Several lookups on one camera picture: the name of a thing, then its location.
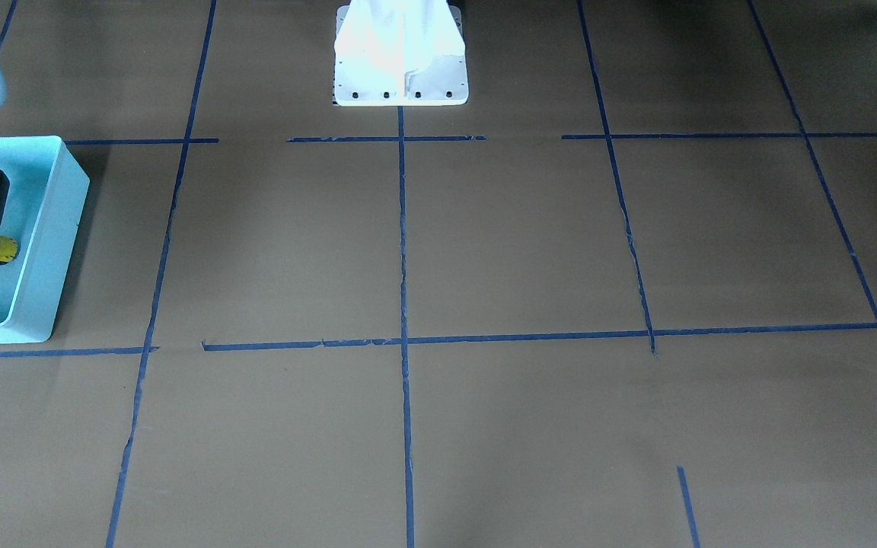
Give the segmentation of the light blue plastic bin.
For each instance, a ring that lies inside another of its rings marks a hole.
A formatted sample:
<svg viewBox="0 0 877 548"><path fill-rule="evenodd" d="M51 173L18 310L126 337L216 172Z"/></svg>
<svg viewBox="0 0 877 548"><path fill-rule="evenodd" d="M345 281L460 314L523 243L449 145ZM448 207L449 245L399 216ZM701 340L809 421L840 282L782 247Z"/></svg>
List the light blue plastic bin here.
<svg viewBox="0 0 877 548"><path fill-rule="evenodd" d="M10 181L0 236L18 254L0 265L0 344L52 336L88 193L88 176L58 136L0 136Z"/></svg>

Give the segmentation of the white pillar mount base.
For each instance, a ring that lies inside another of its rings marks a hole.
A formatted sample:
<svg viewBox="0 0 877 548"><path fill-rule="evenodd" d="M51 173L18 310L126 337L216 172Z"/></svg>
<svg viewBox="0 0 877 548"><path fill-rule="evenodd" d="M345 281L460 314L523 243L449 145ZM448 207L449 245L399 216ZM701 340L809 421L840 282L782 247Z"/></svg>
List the white pillar mount base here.
<svg viewBox="0 0 877 548"><path fill-rule="evenodd" d="M459 1L351 1L335 15L332 100L446 107L469 100Z"/></svg>

